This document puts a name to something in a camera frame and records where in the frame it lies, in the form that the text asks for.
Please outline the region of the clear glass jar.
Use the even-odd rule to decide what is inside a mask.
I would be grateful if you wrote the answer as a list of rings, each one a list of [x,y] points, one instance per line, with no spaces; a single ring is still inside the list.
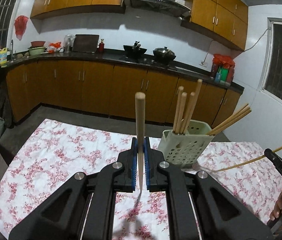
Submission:
[[[63,43],[65,53],[68,53],[72,50],[74,39],[75,39],[75,36],[72,34],[67,34],[65,36],[64,43]]]

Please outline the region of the pale green perforated utensil holder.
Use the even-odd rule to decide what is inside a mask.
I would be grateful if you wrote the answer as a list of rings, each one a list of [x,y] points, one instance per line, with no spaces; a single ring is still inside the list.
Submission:
[[[197,120],[190,121],[183,135],[164,130],[158,150],[164,155],[165,161],[180,168],[189,168],[214,138],[207,134],[211,130],[207,123]]]

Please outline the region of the red plastic bag on counter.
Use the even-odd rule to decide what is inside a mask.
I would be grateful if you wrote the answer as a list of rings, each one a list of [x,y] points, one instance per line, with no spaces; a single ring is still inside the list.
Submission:
[[[61,48],[62,48],[61,42],[56,42],[56,43],[50,42],[47,47],[47,52],[53,54],[55,52],[58,52]]]

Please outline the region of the dark wooden cutting board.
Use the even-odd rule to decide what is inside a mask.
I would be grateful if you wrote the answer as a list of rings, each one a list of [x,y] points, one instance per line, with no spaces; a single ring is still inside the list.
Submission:
[[[99,35],[76,34],[73,42],[73,52],[95,53],[97,51]]]

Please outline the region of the red plastic bag with bottles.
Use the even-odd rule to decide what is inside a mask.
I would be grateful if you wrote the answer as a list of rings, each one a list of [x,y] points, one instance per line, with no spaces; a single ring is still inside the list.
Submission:
[[[230,56],[214,54],[210,78],[215,83],[230,86],[234,77],[235,62]]]

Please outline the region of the red basin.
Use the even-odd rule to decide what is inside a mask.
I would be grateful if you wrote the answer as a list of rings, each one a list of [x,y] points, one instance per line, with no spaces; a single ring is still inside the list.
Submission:
[[[32,41],[31,42],[31,48],[43,47],[44,45],[45,45],[45,41]]]

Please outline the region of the brown lower kitchen cabinets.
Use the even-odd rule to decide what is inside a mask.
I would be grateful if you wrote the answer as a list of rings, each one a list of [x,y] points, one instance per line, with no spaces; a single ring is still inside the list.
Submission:
[[[83,112],[133,119],[134,95],[146,95],[146,121],[173,123],[177,90],[191,93],[197,78],[146,67],[70,60],[38,60],[8,71],[15,121],[45,103]]]

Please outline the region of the steel faucet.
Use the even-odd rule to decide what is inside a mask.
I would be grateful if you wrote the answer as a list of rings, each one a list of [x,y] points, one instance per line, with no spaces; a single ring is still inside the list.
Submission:
[[[11,39],[11,42],[10,42],[10,60],[11,61],[14,60],[14,41],[13,39]]]

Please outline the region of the red bottle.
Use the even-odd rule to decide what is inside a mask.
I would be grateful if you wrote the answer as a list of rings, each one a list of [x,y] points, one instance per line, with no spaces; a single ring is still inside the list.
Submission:
[[[103,53],[104,52],[104,47],[105,47],[104,39],[101,39],[101,41],[99,43],[99,47],[98,47],[98,52],[99,53]]]

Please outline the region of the black pot with lid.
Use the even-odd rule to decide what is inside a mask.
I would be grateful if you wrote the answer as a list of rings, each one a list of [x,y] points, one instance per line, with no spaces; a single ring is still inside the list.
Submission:
[[[153,56],[155,62],[164,65],[168,65],[171,61],[174,61],[174,59],[176,58],[175,53],[167,47],[155,48],[153,50]]]

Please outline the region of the black wok on stove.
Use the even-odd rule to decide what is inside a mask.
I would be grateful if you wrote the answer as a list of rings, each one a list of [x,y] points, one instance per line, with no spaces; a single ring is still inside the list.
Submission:
[[[133,45],[123,45],[125,55],[128,58],[137,60],[140,59],[146,52],[146,48],[142,48],[142,45],[139,41],[135,41]]]

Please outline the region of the brown upper kitchen cabinets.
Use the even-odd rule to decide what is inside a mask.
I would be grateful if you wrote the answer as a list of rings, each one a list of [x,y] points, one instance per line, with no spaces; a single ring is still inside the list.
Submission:
[[[243,51],[246,46],[248,6],[242,0],[185,0],[191,14],[181,25],[230,49]],[[31,18],[45,19],[82,12],[124,13],[124,0],[35,0]]]

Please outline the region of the green basin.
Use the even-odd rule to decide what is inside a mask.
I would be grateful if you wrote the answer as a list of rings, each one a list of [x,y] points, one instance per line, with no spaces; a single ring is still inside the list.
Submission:
[[[29,49],[29,55],[30,56],[34,56],[34,55],[40,55],[42,53],[46,52],[46,47],[42,46],[42,47],[30,47]]]

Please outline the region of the brown kitchen cabinets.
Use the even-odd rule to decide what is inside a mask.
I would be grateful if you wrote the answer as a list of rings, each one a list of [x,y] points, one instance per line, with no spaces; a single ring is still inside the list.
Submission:
[[[191,93],[197,78],[146,67],[70,60],[38,60],[8,71],[15,121],[45,103],[83,112],[133,119],[134,95],[146,95],[146,121],[173,123],[177,90]]]
[[[242,0],[185,0],[191,14],[181,25],[230,49],[243,51],[246,46],[248,6]],[[35,0],[31,18],[45,19],[82,12],[124,13],[124,0]]]

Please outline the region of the red hanging plastic bag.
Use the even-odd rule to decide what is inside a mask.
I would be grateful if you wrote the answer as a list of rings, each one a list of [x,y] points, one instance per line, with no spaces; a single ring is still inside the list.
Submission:
[[[14,22],[15,35],[19,41],[22,40],[22,37],[26,31],[28,20],[29,18],[25,15],[20,15],[15,19]]]

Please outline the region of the yellow detergent bottle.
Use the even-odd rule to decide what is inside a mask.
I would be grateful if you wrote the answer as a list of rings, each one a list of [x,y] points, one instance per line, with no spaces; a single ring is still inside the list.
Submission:
[[[0,49],[0,65],[3,66],[7,63],[7,48]]]

